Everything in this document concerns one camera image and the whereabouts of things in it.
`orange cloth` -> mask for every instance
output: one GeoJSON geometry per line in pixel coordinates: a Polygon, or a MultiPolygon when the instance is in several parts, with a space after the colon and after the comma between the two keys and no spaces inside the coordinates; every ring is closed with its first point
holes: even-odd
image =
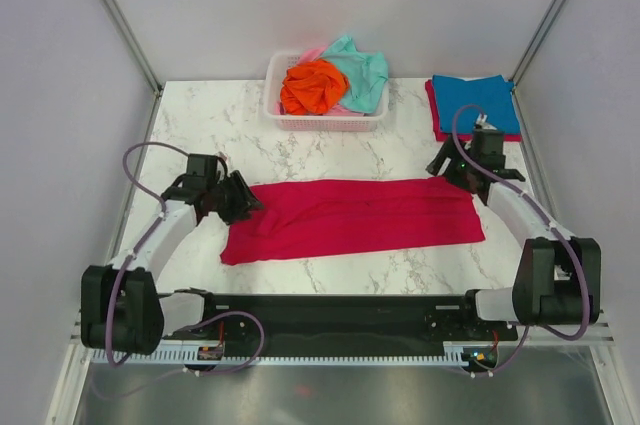
{"type": "Polygon", "coordinates": [[[287,70],[280,101],[292,115],[327,113],[349,88],[349,79],[326,60],[296,65],[287,70]]]}

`gray floor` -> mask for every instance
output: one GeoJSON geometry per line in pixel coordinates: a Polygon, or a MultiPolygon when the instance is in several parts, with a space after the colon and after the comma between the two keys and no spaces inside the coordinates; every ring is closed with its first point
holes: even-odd
{"type": "MultiPolygon", "coordinates": [[[[92,374],[104,393],[115,394],[170,369],[99,365],[92,374]]],[[[259,366],[221,377],[181,374],[112,402],[85,390],[80,410],[85,416],[76,423],[86,425],[612,423],[586,348],[525,349],[491,379],[430,367],[259,366]]]]}

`teal cloth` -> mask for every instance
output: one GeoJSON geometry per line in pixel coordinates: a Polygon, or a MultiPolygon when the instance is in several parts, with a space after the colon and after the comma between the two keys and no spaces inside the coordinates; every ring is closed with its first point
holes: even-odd
{"type": "Polygon", "coordinates": [[[356,50],[353,38],[344,35],[333,42],[320,58],[333,63],[349,79],[349,90],[340,105],[353,112],[373,113],[378,108],[389,66],[384,55],[356,50]]]}

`folded red cloth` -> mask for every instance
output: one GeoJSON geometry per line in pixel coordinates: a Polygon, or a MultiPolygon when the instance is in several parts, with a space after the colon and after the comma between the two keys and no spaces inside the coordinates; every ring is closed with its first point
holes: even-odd
{"type": "Polygon", "coordinates": [[[471,195],[443,177],[283,182],[251,190],[265,209],[231,225],[220,256],[227,265],[484,240],[471,195]]]}
{"type": "MultiPolygon", "coordinates": [[[[424,88],[427,91],[427,97],[429,98],[429,108],[431,109],[431,116],[433,117],[433,133],[436,136],[436,142],[444,142],[450,134],[440,130],[440,115],[438,114],[438,107],[436,106],[436,92],[433,88],[433,82],[431,80],[427,80],[424,83],[424,88]]],[[[471,140],[471,134],[459,133],[458,138],[460,138],[460,140],[471,140]]],[[[519,133],[507,133],[504,135],[504,141],[520,142],[522,141],[522,136],[519,133]]]]}

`white wall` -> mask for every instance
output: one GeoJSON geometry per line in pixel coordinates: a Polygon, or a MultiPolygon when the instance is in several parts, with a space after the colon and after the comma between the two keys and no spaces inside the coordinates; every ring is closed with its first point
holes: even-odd
{"type": "Polygon", "coordinates": [[[38,425],[152,94],[99,0],[0,3],[0,422],[38,425]]]}
{"type": "Polygon", "coordinates": [[[351,32],[394,76],[510,75],[551,0],[118,0],[161,80],[264,78],[351,32]]]}
{"type": "Polygon", "coordinates": [[[518,87],[560,217],[603,251],[603,305],[640,391],[640,0],[569,0],[518,87]]]}

